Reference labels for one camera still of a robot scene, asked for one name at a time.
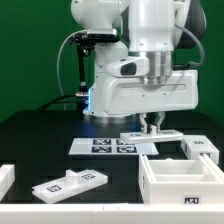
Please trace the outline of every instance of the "black table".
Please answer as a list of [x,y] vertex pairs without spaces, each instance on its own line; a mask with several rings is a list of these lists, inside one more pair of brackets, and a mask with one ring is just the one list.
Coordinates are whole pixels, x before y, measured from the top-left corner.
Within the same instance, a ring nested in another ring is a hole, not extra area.
[[[196,112],[168,112],[162,125],[188,135],[206,135],[220,150],[224,169],[224,129]],[[43,203],[32,187],[65,176],[65,170],[94,169],[109,183],[60,203],[141,203],[138,156],[70,156],[73,138],[119,138],[120,132],[138,131],[138,122],[104,125],[80,119],[75,111],[22,111],[0,124],[0,165],[15,164],[16,181],[3,203]],[[159,156],[151,159],[184,159],[180,142],[156,144]]]

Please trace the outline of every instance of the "white block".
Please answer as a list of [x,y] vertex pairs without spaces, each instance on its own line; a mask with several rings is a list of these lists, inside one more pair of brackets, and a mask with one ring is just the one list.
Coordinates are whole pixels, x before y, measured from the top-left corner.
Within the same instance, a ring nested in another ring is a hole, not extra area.
[[145,134],[142,132],[120,134],[121,139],[129,144],[180,141],[182,136],[183,133],[176,130],[163,130],[153,134]]
[[65,177],[35,186],[32,193],[42,201],[52,204],[107,182],[107,176],[94,170],[79,173],[67,170]]
[[224,173],[207,156],[148,160],[140,156],[139,186],[146,204],[223,204]]
[[197,160],[199,155],[206,154],[215,164],[219,164],[219,150],[204,135],[184,135],[181,148],[188,159]]
[[0,168],[0,201],[15,181],[14,165],[3,165]]

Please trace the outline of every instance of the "white container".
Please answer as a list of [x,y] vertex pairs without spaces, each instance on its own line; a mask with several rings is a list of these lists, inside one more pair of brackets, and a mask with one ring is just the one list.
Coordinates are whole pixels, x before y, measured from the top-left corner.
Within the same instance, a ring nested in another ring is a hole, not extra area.
[[150,161],[140,155],[139,186],[146,204],[224,203],[224,174],[207,155]]

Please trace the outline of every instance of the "black cable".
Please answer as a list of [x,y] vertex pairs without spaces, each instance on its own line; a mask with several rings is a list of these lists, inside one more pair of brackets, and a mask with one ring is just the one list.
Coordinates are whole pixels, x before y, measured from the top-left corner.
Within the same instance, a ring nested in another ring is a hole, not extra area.
[[48,108],[51,104],[54,104],[60,100],[64,100],[64,99],[67,99],[67,98],[75,98],[76,96],[73,95],[73,94],[67,94],[67,95],[64,95],[64,96],[60,96],[60,97],[57,97],[53,100],[51,100],[50,102],[48,103],[45,103],[44,105],[42,105],[41,107],[38,108],[38,110],[45,110],[46,108]]
[[66,103],[66,104],[86,104],[86,102],[85,102],[85,100],[79,100],[79,101],[69,101],[69,102],[54,102],[54,103],[51,103],[51,104],[45,104],[44,105],[44,107],[42,106],[42,107],[40,107],[38,110],[39,111],[44,111],[44,110],[46,110],[48,107],[50,107],[51,105],[54,105],[54,104],[64,104],[64,103]]

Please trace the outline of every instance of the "green backdrop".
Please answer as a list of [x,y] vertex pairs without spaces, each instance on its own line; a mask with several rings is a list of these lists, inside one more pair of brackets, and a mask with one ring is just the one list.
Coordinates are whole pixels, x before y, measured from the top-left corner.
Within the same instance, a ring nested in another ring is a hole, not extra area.
[[[224,126],[224,1],[201,2],[207,17],[203,39],[207,63],[199,70],[197,110]],[[72,18],[70,4],[71,0],[0,1],[0,121],[17,111],[37,109],[60,95],[57,54],[64,39],[80,29]],[[198,58],[197,49],[179,50],[175,56],[176,61],[183,63]],[[66,46],[61,63],[65,93],[78,90],[77,71],[76,48]],[[90,59],[86,72],[92,74],[92,71]]]

